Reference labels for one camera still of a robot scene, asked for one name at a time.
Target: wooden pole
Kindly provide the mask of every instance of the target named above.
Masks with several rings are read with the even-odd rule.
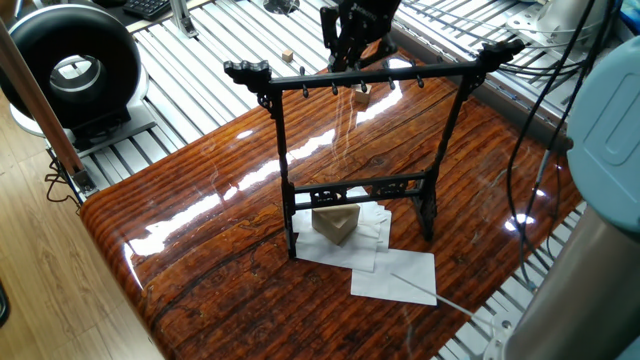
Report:
[[[84,166],[78,154],[65,135],[60,121],[44,97],[2,20],[0,20],[0,68],[4,70],[29,112],[40,125],[40,129],[49,140],[62,166],[71,175],[82,171]]]

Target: paper sheet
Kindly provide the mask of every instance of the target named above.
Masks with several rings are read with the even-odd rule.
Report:
[[[436,305],[437,299],[402,280],[436,292],[436,269],[433,254],[390,249],[376,254],[374,272],[354,270],[351,294],[377,299]]]
[[[363,195],[362,187],[348,191],[349,196]],[[296,202],[308,202],[308,194],[296,194]],[[375,201],[360,203],[358,226],[340,244],[335,245],[311,226],[311,210],[296,212],[293,231],[298,233],[296,255],[300,259],[349,269],[373,271],[376,251],[387,251],[391,212]]]

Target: black cable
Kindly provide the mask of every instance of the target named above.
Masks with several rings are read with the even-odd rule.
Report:
[[[562,181],[560,181],[560,153],[556,152],[556,187],[558,191],[556,192],[556,209],[551,217],[551,226],[549,226],[549,233],[547,234],[547,253],[549,256],[555,261],[556,257],[553,256],[551,252],[551,246],[549,245],[549,240],[551,239],[551,234],[553,233],[553,228],[556,226],[556,222],[558,221],[558,217],[560,217],[560,192],[562,189]]]
[[[582,68],[582,71],[580,72],[580,76],[578,77],[578,81],[576,82],[576,87],[573,90],[573,93],[571,94],[571,97],[569,99],[569,102],[567,103],[567,108],[564,112],[564,114],[562,115],[562,118],[560,119],[560,122],[558,123],[558,126],[556,126],[556,129],[551,137],[551,140],[549,141],[549,144],[547,145],[547,152],[551,151],[551,149],[553,149],[554,143],[558,137],[558,134],[560,133],[560,130],[562,129],[562,126],[564,125],[567,116],[569,114],[569,111],[571,110],[571,108],[573,107],[573,102],[575,101],[577,95],[578,95],[578,91],[580,90],[580,88],[582,87],[582,83],[584,81],[584,78],[586,77],[587,73],[591,70],[591,68],[593,67],[593,64],[595,63],[596,57],[597,55],[600,53],[600,51],[602,50],[602,47],[604,46],[604,34],[607,32],[607,27],[609,26],[609,21],[611,19],[611,17],[615,16],[615,13],[613,16],[608,16],[612,11],[614,11],[614,7],[616,6],[616,0],[609,0],[607,1],[607,11],[605,11],[605,18],[602,20],[602,27],[599,29],[598,34],[596,35],[595,41],[593,43],[592,48],[589,50],[589,53],[587,54],[587,59],[585,60],[585,65]],[[557,188],[558,188],[558,192],[556,194],[556,209],[555,209],[555,214],[554,214],[554,218],[553,221],[551,223],[551,227],[549,228],[549,235],[547,236],[547,251],[549,252],[549,255],[552,257],[552,259],[555,260],[555,257],[553,256],[553,254],[551,253],[551,248],[549,247],[549,238],[551,237],[551,233],[553,231],[553,227],[556,223],[556,221],[558,220],[558,216],[560,214],[560,195],[561,195],[561,187],[562,187],[562,183],[560,181],[560,169],[558,169],[559,167],[559,154],[556,154],[556,181],[557,181]],[[531,195],[531,198],[529,199],[529,204],[527,206],[527,212],[525,213],[525,216],[529,216],[531,208],[533,207],[533,201],[535,199],[535,192]],[[523,232],[526,231],[526,223],[523,226]]]
[[[616,12],[611,17],[617,14],[617,11],[619,11],[621,4],[622,4],[622,1],[619,2],[618,8],[615,10]],[[591,47],[591,49],[589,50],[589,53],[587,54],[587,58],[585,59],[585,65],[583,66],[582,71],[580,72],[580,77],[578,77],[578,81],[576,82],[576,88],[574,89],[573,93],[571,94],[571,98],[567,103],[567,109],[562,115],[562,118],[560,119],[558,126],[556,126],[556,129],[553,132],[553,135],[551,136],[551,140],[549,141],[549,144],[547,146],[548,150],[553,148],[556,138],[560,134],[560,130],[562,129],[562,126],[567,120],[567,116],[569,115],[569,110],[571,110],[571,107],[573,106],[573,102],[575,101],[578,95],[578,90],[580,90],[580,88],[582,87],[582,82],[584,81],[584,78],[593,68],[593,64],[596,61],[596,57],[602,50],[602,47],[604,45],[604,34],[607,32],[607,27],[611,19],[611,17],[608,15],[609,13],[614,11],[613,8],[615,6],[616,6],[616,0],[607,1],[607,11],[605,11],[605,14],[607,15],[605,15],[605,19],[602,21],[602,27],[599,29],[598,34],[596,35],[596,39],[593,43],[593,46]]]
[[[582,13],[582,16],[580,17],[580,20],[578,21],[578,24],[576,25],[576,29],[582,29],[584,27],[584,24],[586,23],[587,18],[589,17],[589,13],[591,12],[591,9],[593,8],[593,4],[594,3],[595,3],[595,0],[589,0],[588,1],[585,10]],[[546,97],[547,93],[551,90],[551,87],[553,86],[553,83],[555,82],[556,78],[559,76],[560,71],[562,70],[562,66],[564,66],[564,63],[567,61],[567,58],[569,58],[569,55],[571,54],[571,50],[573,49],[573,46],[575,45],[576,41],[578,40],[578,36],[579,35],[580,35],[580,31],[575,31],[571,35],[571,39],[569,40],[569,43],[567,44],[567,47],[566,47],[566,49],[565,49],[564,53],[562,54],[562,57],[561,57],[561,59],[559,61],[559,66],[554,70],[553,75],[549,79],[549,82],[544,87],[544,89],[540,93],[540,96],[538,97],[538,100],[536,101],[536,103],[531,108],[531,111],[529,112],[529,116],[527,117],[527,120],[525,121],[525,123],[524,123],[524,125],[522,127],[522,131],[520,132],[520,136],[518,137],[518,140],[516,141],[516,144],[515,144],[515,146],[513,148],[513,153],[511,154],[511,157],[509,158],[509,164],[507,166],[507,200],[509,202],[509,208],[510,208],[511,214],[513,216],[515,227],[516,227],[516,229],[518,229],[518,232],[520,233],[520,259],[521,259],[520,267],[522,269],[522,274],[523,274],[523,276],[525,278],[525,281],[527,282],[528,286],[531,286],[532,282],[531,282],[531,280],[529,280],[529,277],[527,276],[526,269],[525,269],[525,266],[524,266],[524,245],[525,245],[525,243],[527,244],[527,247],[529,248],[531,253],[534,254],[534,256],[536,256],[538,261],[545,268],[549,269],[549,266],[540,257],[540,255],[538,253],[536,253],[535,249],[533,248],[533,245],[526,238],[525,230],[526,230],[526,224],[527,224],[527,220],[528,219],[527,218],[524,219],[524,221],[523,221],[524,226],[521,226],[520,222],[518,221],[516,208],[515,208],[515,204],[514,204],[514,201],[513,201],[513,191],[512,191],[512,188],[511,188],[511,182],[512,182],[512,177],[513,177],[513,164],[515,163],[515,159],[516,159],[516,157],[518,155],[518,150],[520,149],[520,146],[522,145],[522,142],[524,141],[524,137],[525,137],[525,135],[527,133],[527,130],[529,129],[529,126],[531,125],[531,122],[533,121],[533,118],[535,117],[536,113],[538,112],[538,109],[540,108],[540,105],[542,104],[542,101],[544,101],[544,98]]]
[[[539,77],[546,77],[546,76],[553,76],[553,74],[544,74],[544,73],[539,73],[539,72],[531,72],[531,71],[523,71],[523,70],[513,70],[513,69],[506,69],[506,68],[500,68],[500,70],[502,71],[507,71],[510,73],[514,73],[517,75],[531,75],[531,76],[539,76]],[[564,76],[564,75],[574,75],[578,72],[578,68],[576,68],[575,70],[569,70],[563,73],[558,74],[558,76]]]
[[[47,174],[44,177],[44,181],[45,182],[50,182],[51,183],[49,185],[49,190],[47,190],[47,200],[49,200],[51,202],[56,202],[56,203],[61,203],[61,202],[65,202],[67,200],[71,200],[76,205],[76,208],[77,208],[76,209],[76,214],[78,214],[78,212],[80,211],[80,203],[78,203],[78,201],[73,196],[67,195],[67,197],[65,197],[64,199],[53,199],[53,198],[51,198],[51,191],[53,191],[53,186],[55,184],[68,185],[68,183],[67,183],[66,180],[64,180],[61,167],[56,162],[56,160],[51,160],[51,163],[49,164],[49,169],[55,171],[55,174]]]
[[[549,141],[549,144],[547,146],[547,150],[545,152],[545,158],[542,161],[542,164],[540,166],[540,170],[539,170],[539,173],[538,173],[538,177],[536,179],[536,184],[534,186],[533,192],[532,192],[531,197],[529,198],[529,202],[527,204],[527,209],[526,209],[526,212],[525,212],[525,219],[527,219],[529,217],[529,215],[531,214],[531,209],[533,208],[533,202],[535,200],[536,192],[537,192],[537,190],[538,190],[538,188],[540,186],[540,182],[542,180],[542,175],[543,175],[544,169],[546,167],[546,158],[548,157],[548,154],[550,153],[551,149],[553,148],[553,145],[554,145],[555,140],[556,140],[556,138],[557,138],[557,136],[558,136],[558,134],[560,132],[560,129],[562,128],[562,125],[566,121],[566,118],[567,118],[567,116],[569,114],[569,111],[571,110],[571,107],[573,106],[573,102],[574,102],[574,100],[575,100],[575,98],[576,98],[576,96],[578,94],[578,91],[580,90],[580,87],[582,86],[582,82],[583,82],[584,78],[586,77],[586,75],[590,71],[590,69],[593,67],[593,64],[595,63],[595,60],[596,60],[596,56],[600,53],[601,48],[604,45],[604,34],[607,32],[609,20],[612,17],[610,15],[614,15],[615,14],[613,12],[614,7],[615,7],[615,1],[616,0],[609,0],[607,2],[607,10],[605,11],[606,15],[605,15],[605,18],[602,20],[602,26],[600,27],[600,29],[598,31],[598,34],[596,35],[596,38],[594,40],[594,44],[593,44],[592,48],[589,50],[589,53],[587,55],[587,59],[585,60],[584,66],[582,67],[582,71],[580,72],[580,76],[578,77],[578,81],[576,83],[576,87],[575,87],[573,93],[571,94],[571,98],[569,100],[569,103],[567,104],[567,108],[566,108],[566,110],[565,110],[565,112],[564,112],[564,114],[562,116],[562,119],[560,120],[560,123],[556,127],[556,129],[554,131],[554,134],[551,137],[551,140]],[[557,169],[557,166],[558,166],[557,162],[558,162],[558,159],[556,158],[556,171],[559,171]],[[556,176],[558,177],[558,182],[559,182],[560,181],[560,178],[559,178],[560,174],[557,173]],[[558,187],[557,196],[558,196],[558,198],[556,199],[557,200],[556,206],[558,208],[556,209],[556,215],[555,216],[558,216],[557,213],[559,213],[560,187]],[[527,227],[526,221],[522,224],[522,226],[520,226],[520,224],[518,224],[518,228],[521,230],[520,231],[521,239],[524,239],[524,240],[526,240],[528,242],[527,237],[526,237],[526,227]],[[547,250],[550,250],[548,246],[549,246],[549,242],[548,242],[548,239],[547,239]],[[521,257],[521,260],[522,260],[523,259],[523,254],[522,253],[523,253],[523,250],[524,250],[523,249],[523,242],[521,242],[520,248],[521,248],[520,257]]]
[[[574,67],[580,67],[582,66],[582,64],[584,64],[584,60],[579,61],[575,64],[570,64],[570,65],[563,65],[562,68],[563,69],[569,69],[569,68],[574,68]],[[505,66],[509,66],[509,67],[515,67],[515,68],[519,68],[519,69],[524,69],[524,70],[540,70],[540,71],[551,71],[551,70],[555,70],[556,66],[548,66],[546,68],[539,68],[539,67],[529,67],[529,66],[524,66],[524,65],[516,65],[516,64],[511,64],[511,63],[505,63]]]

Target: triangular wooden block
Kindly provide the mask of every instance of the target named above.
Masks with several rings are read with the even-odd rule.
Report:
[[[357,204],[338,205],[313,209],[311,225],[336,245],[358,226],[360,206]]]

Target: wooden block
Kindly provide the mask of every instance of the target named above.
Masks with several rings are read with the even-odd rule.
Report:
[[[311,226],[329,241],[340,245],[347,235],[358,226],[360,206],[357,204],[338,205],[311,212]]]
[[[361,104],[369,104],[369,100],[371,100],[371,86],[367,85],[367,92],[363,92],[360,85],[355,89],[356,98],[355,101]]]
[[[293,61],[293,51],[287,49],[285,51],[282,52],[282,60],[286,61],[286,62],[292,62]]]

